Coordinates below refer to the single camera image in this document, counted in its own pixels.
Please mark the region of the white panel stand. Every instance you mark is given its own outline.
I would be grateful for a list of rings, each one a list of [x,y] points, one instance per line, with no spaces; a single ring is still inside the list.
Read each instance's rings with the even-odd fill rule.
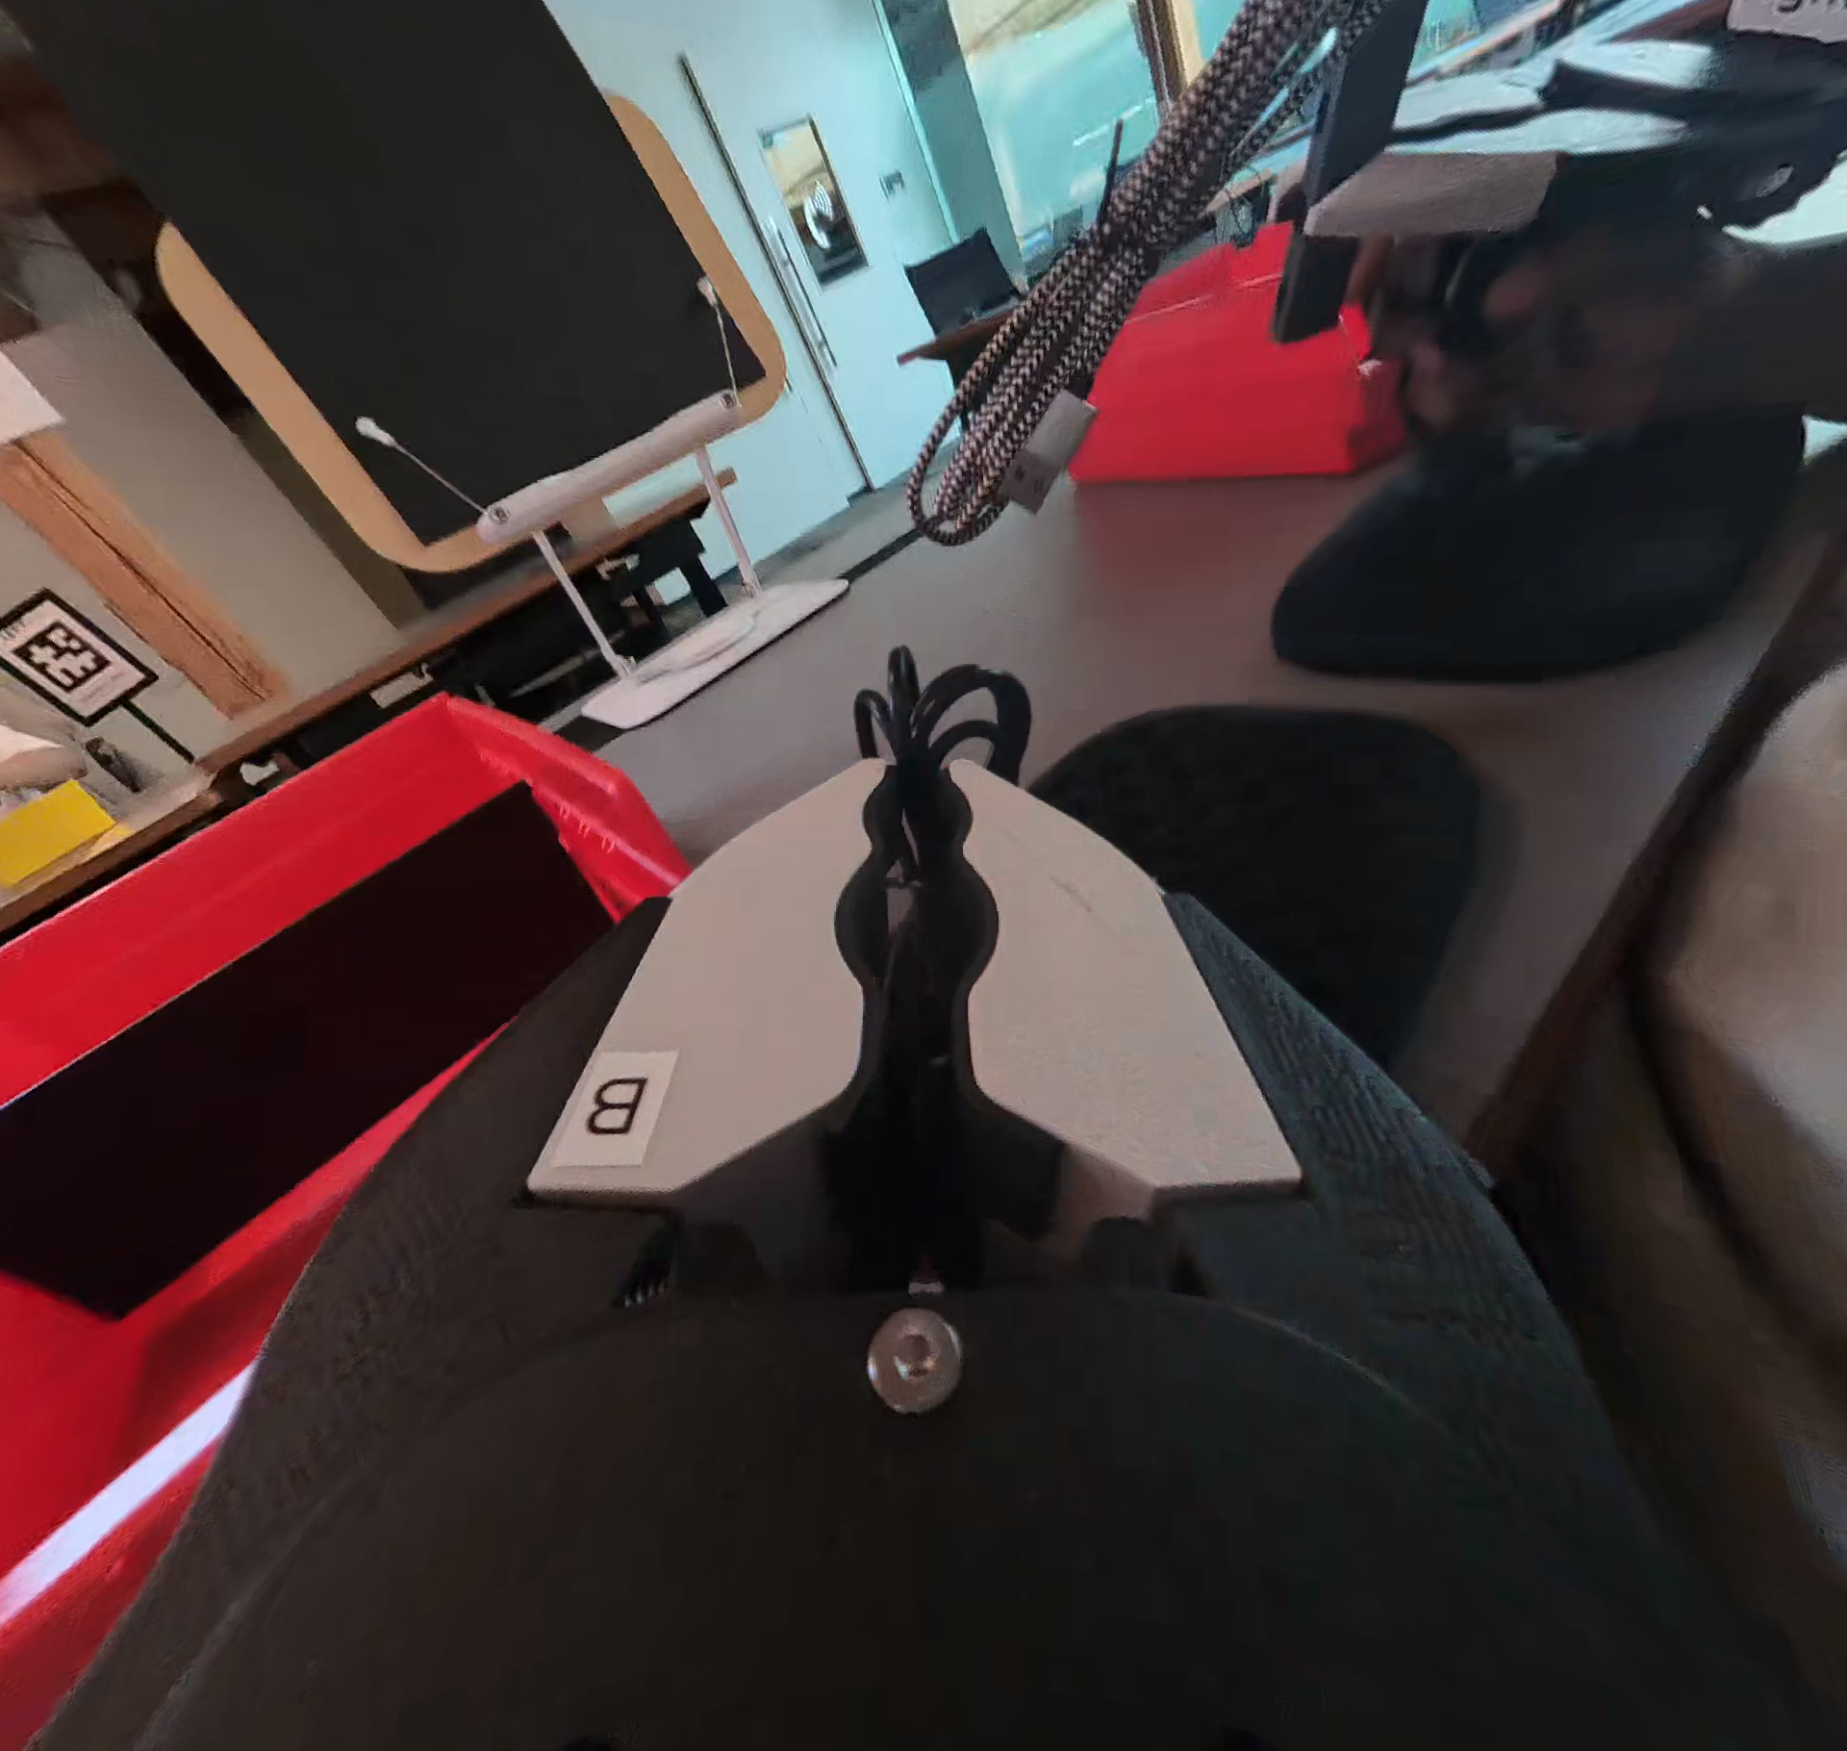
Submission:
[[[744,389],[731,348],[732,323],[728,304],[710,275],[698,281],[698,292],[718,328],[718,353],[728,366],[728,388],[695,401],[664,423],[643,430],[639,438],[605,450],[602,454],[590,457],[568,472],[541,477],[517,492],[501,496],[494,503],[478,503],[472,496],[460,492],[443,473],[429,468],[376,420],[359,417],[353,426],[357,435],[376,446],[391,450],[426,473],[437,486],[457,496],[462,505],[471,508],[472,535],[482,543],[506,546],[513,541],[532,541],[537,546],[552,580],[568,595],[570,606],[586,626],[590,638],[613,675],[586,698],[585,714],[591,722],[609,725],[620,733],[664,717],[671,708],[681,707],[699,689],[717,685],[722,677],[744,665],[750,658],[767,649],[773,641],[781,641],[786,634],[820,618],[820,611],[841,604],[848,592],[847,580],[781,585],[764,585],[760,580],[708,454],[708,446],[717,438],[724,438],[744,426]],[[620,492],[681,457],[695,463],[704,481],[705,505],[724,528],[736,554],[736,568],[744,581],[744,597],[739,604],[722,604],[718,611],[705,615],[704,623],[677,635],[668,646],[635,661],[631,654],[620,654],[602,626],[591,618],[586,597],[574,585],[574,573],[566,572],[558,550],[549,541],[549,528],[574,505],[590,501],[599,503],[605,496]]]

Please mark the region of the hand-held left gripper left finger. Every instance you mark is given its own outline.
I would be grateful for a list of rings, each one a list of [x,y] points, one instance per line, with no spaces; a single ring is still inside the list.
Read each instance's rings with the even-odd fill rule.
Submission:
[[[824,1206],[820,1136],[864,1055],[864,987],[836,924],[887,775],[844,769],[674,891],[528,1174],[537,1201]]]

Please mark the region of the black panel with wooden edge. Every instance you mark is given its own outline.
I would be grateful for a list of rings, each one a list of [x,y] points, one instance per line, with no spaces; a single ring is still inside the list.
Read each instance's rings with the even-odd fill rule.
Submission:
[[[543,0],[3,0],[79,125],[284,374],[245,389],[413,564],[472,512],[785,361]]]

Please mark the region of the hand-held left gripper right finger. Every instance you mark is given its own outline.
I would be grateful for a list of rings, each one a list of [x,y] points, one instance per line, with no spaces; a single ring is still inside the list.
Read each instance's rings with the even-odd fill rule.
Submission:
[[[1050,1205],[1031,1228],[1297,1193],[1303,1167],[1166,891],[979,763],[946,776],[969,811],[960,856],[996,915],[962,1009],[969,1085],[1002,1136],[1050,1140]]]

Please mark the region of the wall picture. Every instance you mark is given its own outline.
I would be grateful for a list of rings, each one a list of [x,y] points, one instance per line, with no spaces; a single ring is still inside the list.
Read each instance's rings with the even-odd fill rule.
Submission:
[[[864,247],[820,125],[810,117],[781,122],[763,129],[758,143],[813,281],[831,288],[863,271]]]

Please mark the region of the black and white marker sign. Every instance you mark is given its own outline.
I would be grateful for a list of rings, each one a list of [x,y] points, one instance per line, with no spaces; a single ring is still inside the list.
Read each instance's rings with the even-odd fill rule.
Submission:
[[[50,591],[3,610],[3,675],[84,727],[134,707],[159,675]]]

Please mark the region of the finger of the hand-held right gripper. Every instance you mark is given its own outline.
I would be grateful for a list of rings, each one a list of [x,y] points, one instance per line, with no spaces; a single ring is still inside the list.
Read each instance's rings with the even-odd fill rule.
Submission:
[[[1388,150],[1315,201],[1312,242],[1488,239],[1527,229],[1549,196],[1559,151]]]
[[[1274,342],[1282,346],[1327,332],[1338,323],[1357,242],[1312,236],[1305,223],[1389,140],[1427,2],[1357,0],[1335,36],[1331,82],[1315,97],[1305,168],[1280,202],[1289,228],[1274,304]]]

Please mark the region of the black padded wrist rest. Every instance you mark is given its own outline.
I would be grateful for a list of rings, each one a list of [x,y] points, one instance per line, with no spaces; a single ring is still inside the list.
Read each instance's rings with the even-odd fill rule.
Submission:
[[[1416,722],[1182,707],[1115,722],[1031,783],[1211,911],[1396,1068],[1472,896],[1485,787]]]
[[[1742,592],[1803,453],[1791,409],[1431,445],[1285,581],[1274,654],[1327,677],[1489,685],[1660,654]]]

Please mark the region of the yellow item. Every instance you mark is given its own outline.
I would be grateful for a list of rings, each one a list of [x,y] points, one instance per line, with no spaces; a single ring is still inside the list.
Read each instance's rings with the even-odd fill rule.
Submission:
[[[29,886],[46,868],[114,832],[114,815],[79,779],[48,791],[3,794],[3,891]]]

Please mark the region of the black office chair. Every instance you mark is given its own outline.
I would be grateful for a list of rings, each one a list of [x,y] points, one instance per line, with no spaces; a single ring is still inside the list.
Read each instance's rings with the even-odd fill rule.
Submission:
[[[1021,288],[1008,273],[988,228],[924,260],[908,262],[906,281],[932,338],[1002,315],[1021,298]]]

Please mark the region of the person's right hand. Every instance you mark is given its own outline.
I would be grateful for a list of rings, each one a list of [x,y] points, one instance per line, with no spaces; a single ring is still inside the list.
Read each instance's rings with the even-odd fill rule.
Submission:
[[[1578,229],[1522,252],[1482,304],[1488,346],[1435,328],[1439,242],[1367,239],[1353,292],[1426,438],[1791,409],[1845,423],[1845,239],[1756,243],[1692,229]]]

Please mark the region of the red plastic bin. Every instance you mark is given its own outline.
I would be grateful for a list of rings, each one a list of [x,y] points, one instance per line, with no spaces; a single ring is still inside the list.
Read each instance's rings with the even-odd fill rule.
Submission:
[[[1397,380],[1366,317],[1280,343],[1293,228],[1217,243],[1148,281],[1093,380],[1081,486],[1361,473],[1397,457]]]
[[[357,1179],[690,863],[426,700],[3,947],[3,1573],[241,1370]]]

